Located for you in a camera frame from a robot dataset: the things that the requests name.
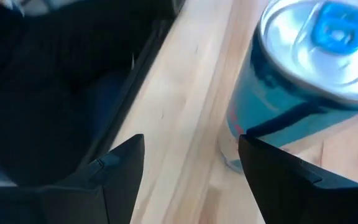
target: black object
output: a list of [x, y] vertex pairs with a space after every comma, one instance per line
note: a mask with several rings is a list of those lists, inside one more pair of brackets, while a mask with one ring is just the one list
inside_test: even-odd
[[239, 154], [266, 224], [358, 223], [358, 183], [250, 135]]
[[0, 224], [127, 224], [143, 161], [138, 134], [59, 183], [0, 187]]

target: wooden table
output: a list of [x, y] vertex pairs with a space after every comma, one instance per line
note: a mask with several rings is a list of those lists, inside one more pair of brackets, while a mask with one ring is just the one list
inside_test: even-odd
[[[263, 223], [216, 137], [267, 1], [187, 0], [113, 145], [145, 135], [132, 223]], [[358, 181], [358, 116], [285, 149]]]

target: energy drink can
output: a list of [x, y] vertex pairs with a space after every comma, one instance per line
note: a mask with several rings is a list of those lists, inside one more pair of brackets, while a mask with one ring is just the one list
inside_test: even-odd
[[219, 136], [242, 172], [247, 133], [281, 147], [358, 113], [358, 1], [278, 0], [251, 40]]

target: can rim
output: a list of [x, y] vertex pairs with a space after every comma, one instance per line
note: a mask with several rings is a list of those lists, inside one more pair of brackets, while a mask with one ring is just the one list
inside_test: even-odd
[[[323, 88], [321, 85], [318, 85], [318, 83], [313, 83], [311, 81], [305, 80], [296, 73], [290, 71], [289, 69], [285, 68], [281, 63], [275, 59], [275, 57], [271, 57], [270, 54], [273, 52], [269, 52], [268, 47], [266, 43], [262, 40], [263, 38], [263, 32], [262, 32], [262, 23], [264, 20], [266, 20], [266, 14], [269, 12], [270, 8], [272, 8], [276, 3], [278, 3], [281, 0], [273, 0], [271, 1], [264, 9], [260, 20], [257, 24], [257, 37], [259, 44], [262, 46], [262, 52], [265, 55], [266, 59], [270, 62], [270, 64], [277, 68], [278, 72], [286, 78], [288, 81], [292, 83], [296, 83], [297, 85], [307, 88], [308, 91], [312, 91], [314, 93], [317, 93], [323, 97], [329, 98], [330, 100], [338, 101], [341, 103], [347, 103], [347, 104], [358, 104], [358, 94], [345, 94], [341, 92], [333, 92], [329, 91], [325, 88]], [[343, 2], [343, 3], [349, 3], [350, 0], [335, 0], [337, 2]], [[325, 2], [325, 0], [304, 0], [304, 2]]]

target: pull tab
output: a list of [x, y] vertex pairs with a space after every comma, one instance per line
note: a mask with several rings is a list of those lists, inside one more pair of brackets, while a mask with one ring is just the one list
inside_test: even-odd
[[311, 33], [312, 42], [328, 52], [351, 54], [358, 49], [358, 8], [325, 3]]

